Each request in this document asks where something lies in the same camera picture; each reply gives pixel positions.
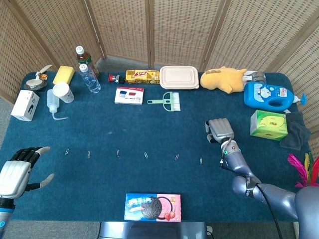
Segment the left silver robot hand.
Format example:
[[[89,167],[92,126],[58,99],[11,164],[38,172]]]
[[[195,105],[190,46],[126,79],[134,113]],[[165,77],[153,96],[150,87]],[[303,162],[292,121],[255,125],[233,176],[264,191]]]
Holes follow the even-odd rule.
[[[0,197],[14,200],[24,192],[47,186],[54,178],[53,173],[38,183],[29,184],[29,178],[40,156],[49,150],[49,146],[23,148],[6,161],[0,171]]]

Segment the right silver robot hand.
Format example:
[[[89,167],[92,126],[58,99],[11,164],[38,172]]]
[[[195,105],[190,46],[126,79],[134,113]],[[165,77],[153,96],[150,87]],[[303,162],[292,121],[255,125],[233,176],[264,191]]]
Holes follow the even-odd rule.
[[[222,144],[234,138],[234,131],[227,118],[211,119],[205,122],[207,140],[210,143]]]

